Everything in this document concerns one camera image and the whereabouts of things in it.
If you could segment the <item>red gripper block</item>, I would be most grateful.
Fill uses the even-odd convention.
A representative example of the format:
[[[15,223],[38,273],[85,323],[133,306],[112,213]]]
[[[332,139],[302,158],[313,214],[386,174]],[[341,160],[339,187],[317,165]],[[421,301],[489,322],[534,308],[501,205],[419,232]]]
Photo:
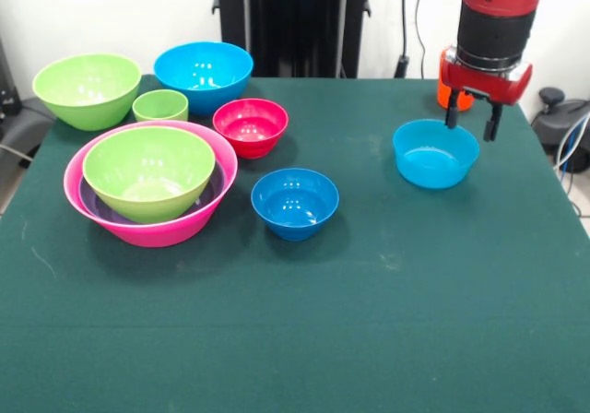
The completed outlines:
[[[492,142],[496,139],[502,118],[502,104],[515,105],[525,92],[533,74],[533,66],[520,63],[508,72],[492,73],[443,60],[441,79],[451,91],[445,114],[445,125],[449,129],[457,126],[458,97],[461,91],[480,96],[491,102],[491,117],[486,122],[483,139]]]

